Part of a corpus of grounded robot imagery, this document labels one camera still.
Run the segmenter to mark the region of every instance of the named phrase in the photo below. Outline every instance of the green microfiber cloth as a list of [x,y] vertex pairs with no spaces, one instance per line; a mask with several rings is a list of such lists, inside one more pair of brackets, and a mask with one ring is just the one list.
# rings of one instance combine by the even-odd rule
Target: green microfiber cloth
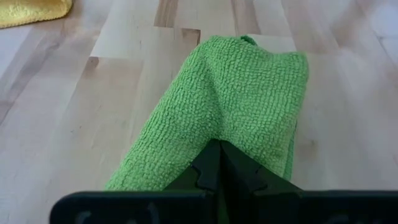
[[162,190],[210,139],[290,179],[307,79],[303,54],[272,54],[247,36],[212,37],[186,59],[106,188]]

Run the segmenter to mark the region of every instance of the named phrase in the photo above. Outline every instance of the wooden floor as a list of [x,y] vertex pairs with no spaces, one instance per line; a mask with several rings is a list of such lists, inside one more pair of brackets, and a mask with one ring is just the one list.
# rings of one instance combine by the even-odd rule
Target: wooden floor
[[76,0],[0,30],[0,223],[100,190],[181,63],[211,35],[308,55],[304,189],[398,189],[398,1]]

